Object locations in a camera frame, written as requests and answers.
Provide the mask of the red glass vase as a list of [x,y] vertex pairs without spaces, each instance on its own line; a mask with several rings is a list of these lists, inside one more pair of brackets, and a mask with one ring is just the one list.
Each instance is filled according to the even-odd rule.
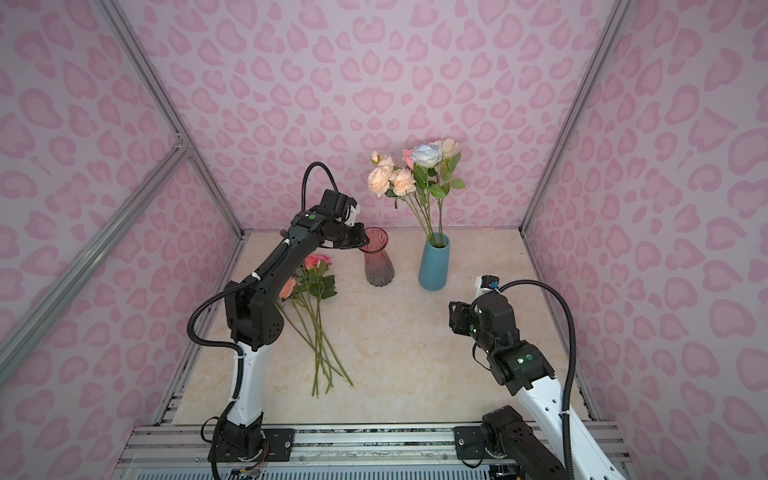
[[365,254],[364,270],[367,281],[376,287],[383,287],[392,282],[395,269],[385,248],[388,244],[388,234],[379,227],[368,227],[365,233],[369,243],[362,247]]

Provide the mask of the teal ceramic vase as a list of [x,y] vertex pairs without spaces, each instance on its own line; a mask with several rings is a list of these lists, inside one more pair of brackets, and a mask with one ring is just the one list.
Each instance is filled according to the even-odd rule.
[[418,281],[428,291],[441,290],[447,283],[450,262],[450,240],[445,234],[435,233],[425,242]]

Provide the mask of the peach rose spray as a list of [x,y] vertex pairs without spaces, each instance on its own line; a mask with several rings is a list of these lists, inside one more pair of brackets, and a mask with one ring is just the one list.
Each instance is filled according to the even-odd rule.
[[367,188],[377,197],[388,197],[405,203],[416,217],[429,242],[434,228],[431,220],[431,198],[426,170],[419,166],[398,166],[389,154],[373,151],[373,170],[367,177]]

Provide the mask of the pale blue rose stem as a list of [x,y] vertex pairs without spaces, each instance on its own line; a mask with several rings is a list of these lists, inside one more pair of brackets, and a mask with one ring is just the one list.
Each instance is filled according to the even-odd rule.
[[415,202],[427,240],[435,248],[447,244],[443,228],[443,201],[446,193],[440,176],[443,160],[438,141],[421,144],[412,149],[413,177],[416,184]]

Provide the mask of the white rose stem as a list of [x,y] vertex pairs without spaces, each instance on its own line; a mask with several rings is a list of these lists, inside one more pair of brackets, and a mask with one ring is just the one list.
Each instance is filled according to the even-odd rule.
[[461,160],[459,143],[452,139],[442,140],[440,142],[440,153],[442,159],[435,167],[436,176],[434,183],[430,186],[430,192],[437,201],[438,234],[440,237],[443,237],[444,201],[452,190],[465,189],[466,183],[463,179],[454,176],[459,161]]

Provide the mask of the pink rose stem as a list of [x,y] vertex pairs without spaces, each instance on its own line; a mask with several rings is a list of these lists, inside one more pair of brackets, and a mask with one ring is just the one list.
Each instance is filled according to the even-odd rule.
[[406,166],[413,167],[413,163],[410,159],[410,154],[412,152],[412,149],[407,149],[403,151],[403,160],[405,161]]

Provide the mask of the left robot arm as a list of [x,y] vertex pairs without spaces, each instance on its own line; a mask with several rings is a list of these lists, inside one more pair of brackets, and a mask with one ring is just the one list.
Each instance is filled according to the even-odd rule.
[[209,461],[258,461],[264,458],[262,386],[270,346],[284,328],[279,293],[305,259],[330,243],[335,249],[367,244],[360,208],[353,198],[327,189],[321,202],[300,211],[282,240],[250,276],[230,282],[221,292],[234,349],[232,392],[214,427]]

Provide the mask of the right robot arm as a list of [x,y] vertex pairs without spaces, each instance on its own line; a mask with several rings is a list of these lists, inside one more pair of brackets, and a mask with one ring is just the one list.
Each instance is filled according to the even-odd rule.
[[495,381],[519,398],[546,443],[514,408],[482,417],[486,453],[510,458],[531,479],[621,479],[623,475],[570,406],[570,395],[538,347],[520,337],[507,298],[488,292],[475,304],[449,303],[449,326],[469,336],[487,356]]

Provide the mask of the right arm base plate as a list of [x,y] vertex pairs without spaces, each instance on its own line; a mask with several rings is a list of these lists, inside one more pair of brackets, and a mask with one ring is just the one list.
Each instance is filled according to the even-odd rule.
[[456,457],[463,462],[490,459],[490,433],[482,424],[457,426],[453,428]]

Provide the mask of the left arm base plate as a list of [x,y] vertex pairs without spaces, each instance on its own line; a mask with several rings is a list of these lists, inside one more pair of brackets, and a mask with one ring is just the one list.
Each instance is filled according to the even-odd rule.
[[222,431],[212,435],[208,461],[234,462],[287,462],[293,448],[294,429],[262,429],[235,426],[227,423]]

